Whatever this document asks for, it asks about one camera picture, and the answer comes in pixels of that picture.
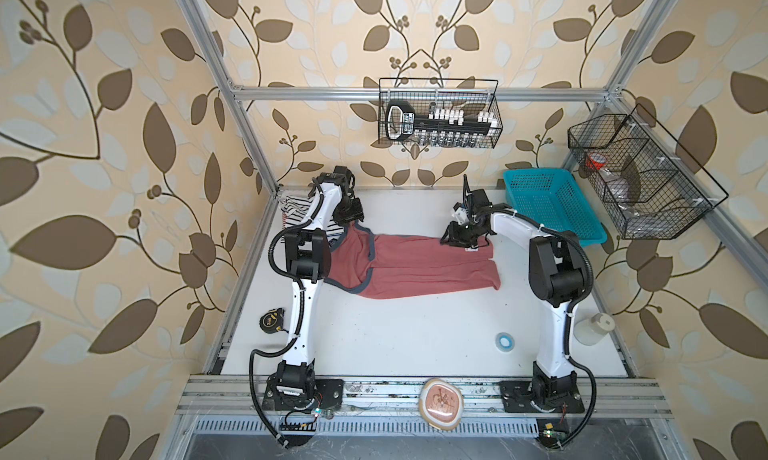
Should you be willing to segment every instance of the wallpaper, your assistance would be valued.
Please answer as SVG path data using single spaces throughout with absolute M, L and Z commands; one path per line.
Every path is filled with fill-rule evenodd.
M 0 458 L 157 455 L 267 194 L 174 0 L 0 0 Z
M 254 101 L 246 108 L 278 183 L 298 187 L 334 165 L 346 165 L 367 187 L 457 187 L 463 174 L 474 186 L 495 187 L 510 168 L 560 167 L 568 128 L 589 113 L 583 102 L 501 102 L 504 129 L 491 149 L 378 139 L 371 103 Z
M 763 246 L 767 7 L 768 0 L 680 0 L 624 92 L 726 188 L 731 197 L 720 208 Z M 703 222 L 674 241 L 623 241 L 604 209 L 598 215 L 609 237 L 588 252 L 598 289 L 640 374 L 659 380 L 692 455 L 768 458 L 768 293 Z
M 601 87 L 651 0 L 198 0 L 244 86 Z

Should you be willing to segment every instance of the folded clothing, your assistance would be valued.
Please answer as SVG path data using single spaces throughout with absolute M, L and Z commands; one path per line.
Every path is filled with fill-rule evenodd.
M 357 222 L 331 245 L 325 279 L 340 289 L 372 299 L 470 291 L 502 285 L 493 245 L 476 251 L 441 245 L 420 235 L 374 235 Z

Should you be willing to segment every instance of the wire basket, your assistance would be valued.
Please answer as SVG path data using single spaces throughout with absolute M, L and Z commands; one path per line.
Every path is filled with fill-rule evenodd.
M 379 145 L 494 148 L 504 129 L 497 87 L 496 80 L 381 78 Z
M 651 137 L 653 126 L 673 141 L 674 154 Z M 568 148 L 623 239 L 676 238 L 728 198 L 723 186 L 640 104 L 629 115 L 604 114 L 574 125 L 568 129 Z M 695 175 L 712 192 L 697 187 Z

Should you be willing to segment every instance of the plastic basket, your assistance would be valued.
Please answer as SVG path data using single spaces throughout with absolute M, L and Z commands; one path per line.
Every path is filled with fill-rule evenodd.
M 520 168 L 504 172 L 507 203 L 556 231 L 572 231 L 582 247 L 608 239 L 571 172 L 562 168 Z

